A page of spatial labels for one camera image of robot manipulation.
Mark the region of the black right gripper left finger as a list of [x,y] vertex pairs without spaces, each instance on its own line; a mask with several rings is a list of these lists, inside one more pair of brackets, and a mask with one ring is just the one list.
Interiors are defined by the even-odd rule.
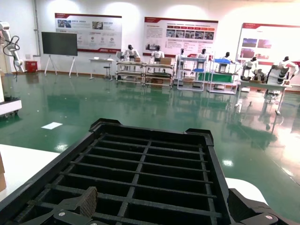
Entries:
[[98,193],[89,187],[81,196],[61,201],[54,209],[25,225],[94,225],[92,216],[96,212]]

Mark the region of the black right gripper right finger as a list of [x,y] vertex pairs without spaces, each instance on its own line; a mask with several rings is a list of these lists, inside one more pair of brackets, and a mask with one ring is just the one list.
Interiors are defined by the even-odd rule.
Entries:
[[297,222],[277,214],[267,204],[245,198],[229,189],[228,208],[235,225],[296,225]]

